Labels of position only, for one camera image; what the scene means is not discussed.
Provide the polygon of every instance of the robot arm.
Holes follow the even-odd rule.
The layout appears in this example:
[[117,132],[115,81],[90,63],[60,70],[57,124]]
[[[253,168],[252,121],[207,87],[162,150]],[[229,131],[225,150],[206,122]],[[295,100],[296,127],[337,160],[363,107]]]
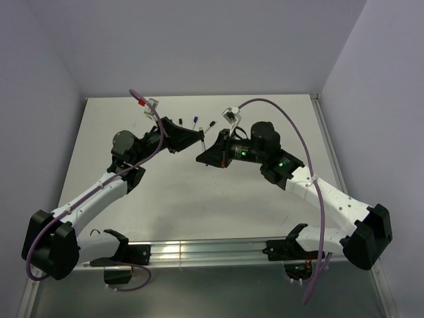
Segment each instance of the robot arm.
[[[233,133],[240,122],[238,109],[228,109],[224,117],[231,129],[219,133],[215,144],[200,154],[196,161],[226,168],[232,160],[261,164],[261,174],[272,184],[296,194],[319,207],[318,193],[309,168],[298,158],[281,149],[280,135],[272,123],[253,124],[251,138],[237,138]],[[364,270],[372,265],[392,240],[388,210],[359,202],[314,175],[323,197],[325,213],[336,221],[338,229],[326,229],[324,250],[344,254],[355,266]],[[320,230],[307,224],[298,225],[279,246],[267,246],[263,251],[269,260],[301,259],[305,252],[315,252]]]
[[[167,117],[161,122],[165,134],[160,150],[167,148],[171,153],[179,152],[203,139],[202,132],[174,125]],[[128,244],[128,238],[116,231],[105,230],[84,239],[78,236],[102,210],[140,183],[146,170],[134,165],[151,156],[159,144],[160,129],[156,126],[142,138],[129,131],[118,132],[113,138],[112,164],[95,184],[53,212],[40,210],[31,217],[22,258],[27,259],[31,246],[39,237],[30,263],[57,280],[66,277],[77,264],[99,258],[145,265],[140,261],[145,257],[138,255],[136,248]]]

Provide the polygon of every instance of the black joint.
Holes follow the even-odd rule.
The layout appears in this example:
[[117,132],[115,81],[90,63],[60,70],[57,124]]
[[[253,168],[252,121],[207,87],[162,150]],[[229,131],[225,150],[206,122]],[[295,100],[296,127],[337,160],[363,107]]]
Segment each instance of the black joint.
[[[35,238],[53,219],[51,213],[42,210],[31,217],[22,249],[24,260]],[[74,269],[79,259],[75,229],[68,222],[56,221],[38,242],[30,262],[55,280],[61,280]]]
[[352,236],[341,240],[346,258],[363,270],[371,269],[393,239],[389,211],[380,204],[368,210],[362,222],[355,222]]

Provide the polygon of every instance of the black bracket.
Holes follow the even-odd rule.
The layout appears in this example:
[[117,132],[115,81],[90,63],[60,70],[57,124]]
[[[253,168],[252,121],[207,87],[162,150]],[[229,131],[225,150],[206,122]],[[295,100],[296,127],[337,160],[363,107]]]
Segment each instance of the black bracket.
[[121,245],[118,248],[117,253],[111,258],[98,258],[97,260],[92,260],[90,266],[92,267],[104,267],[110,266],[111,260],[114,262],[121,262],[127,264],[136,264],[136,265],[148,265],[150,261],[150,249],[149,244],[131,244]]
[[306,252],[296,238],[299,233],[307,227],[307,224],[298,224],[291,230],[289,235],[282,240],[267,240],[266,248],[262,250],[263,254],[268,255],[268,260],[281,261],[281,260],[305,260],[307,258],[316,260],[318,258],[318,251]]

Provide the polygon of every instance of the white wall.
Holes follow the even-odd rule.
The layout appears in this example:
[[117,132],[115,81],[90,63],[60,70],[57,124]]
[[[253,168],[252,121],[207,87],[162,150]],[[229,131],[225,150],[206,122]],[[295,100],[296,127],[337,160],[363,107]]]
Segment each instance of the white wall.
[[401,317],[424,312],[423,14],[368,0],[321,96],[349,192],[391,212],[382,260]]
[[89,97],[319,93],[366,0],[28,0]]
[[0,10],[0,310],[17,313],[27,281],[30,216],[57,206],[83,103],[75,81],[23,0]]

